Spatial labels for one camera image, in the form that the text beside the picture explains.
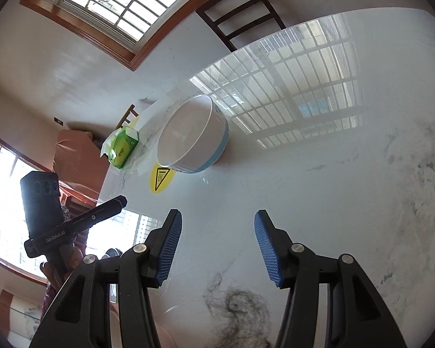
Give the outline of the person's left hand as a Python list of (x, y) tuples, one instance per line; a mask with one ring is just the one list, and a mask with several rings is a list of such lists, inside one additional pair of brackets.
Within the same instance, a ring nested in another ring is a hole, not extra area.
[(85, 250), (87, 247), (88, 229), (78, 234), (77, 238), (72, 244), (63, 247), (63, 263), (66, 270), (64, 275), (58, 274), (53, 264), (49, 262), (42, 262), (40, 270), (47, 278), (50, 285), (56, 290), (60, 290), (66, 279), (77, 268), (79, 263), (85, 257)]

